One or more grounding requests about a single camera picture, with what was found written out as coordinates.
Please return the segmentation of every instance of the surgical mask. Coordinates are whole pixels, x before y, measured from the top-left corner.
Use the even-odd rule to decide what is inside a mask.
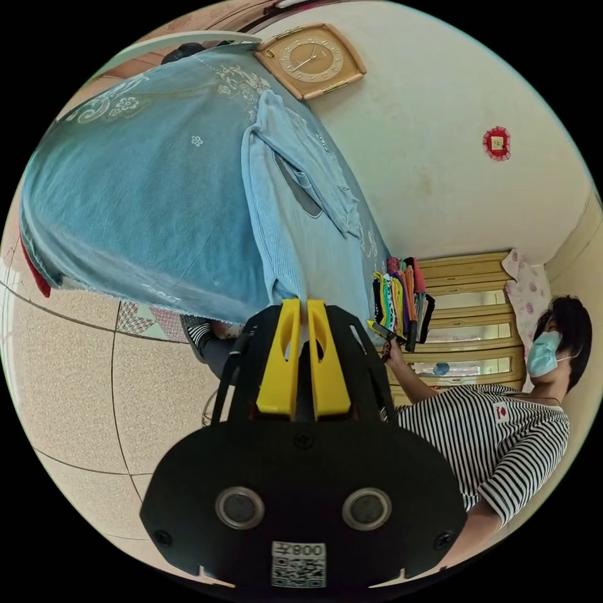
[[[542,375],[554,371],[558,362],[571,358],[571,356],[566,356],[557,359],[555,354],[560,343],[561,335],[557,331],[542,333],[534,341],[526,360],[526,368],[530,377],[542,377]]]

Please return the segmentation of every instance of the shirt patch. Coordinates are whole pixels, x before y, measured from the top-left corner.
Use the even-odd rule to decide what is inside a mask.
[[[509,422],[509,409],[507,408],[507,402],[495,402],[494,403],[494,420],[496,424],[508,423]]]

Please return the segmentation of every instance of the dark hair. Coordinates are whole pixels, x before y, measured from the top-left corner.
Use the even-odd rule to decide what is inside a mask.
[[[181,58],[190,57],[191,55],[196,55],[198,52],[205,50],[205,47],[197,42],[187,42],[186,44],[182,44],[176,50],[172,50],[168,52],[161,61],[162,65],[165,63],[174,63],[175,61],[179,61]]]
[[[580,377],[589,363],[590,348],[592,347],[592,323],[587,309],[582,302],[571,295],[555,297],[548,310],[538,319],[534,339],[545,330],[549,320],[555,321],[555,328],[561,335],[559,351],[572,356],[570,363],[570,391],[580,381]]]

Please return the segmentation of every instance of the black and white striped shirt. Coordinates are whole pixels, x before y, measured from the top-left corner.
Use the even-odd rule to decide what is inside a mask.
[[[485,499],[504,526],[550,477],[567,448],[560,406],[512,398],[500,385],[457,386],[397,408],[400,426],[452,466],[468,511]]]

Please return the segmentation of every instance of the hand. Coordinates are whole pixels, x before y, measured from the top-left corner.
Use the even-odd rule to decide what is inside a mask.
[[[392,339],[383,346],[383,352],[384,354],[389,353],[389,357],[385,364],[387,364],[392,371],[395,371],[397,368],[406,364],[402,357],[402,350],[395,339]]]

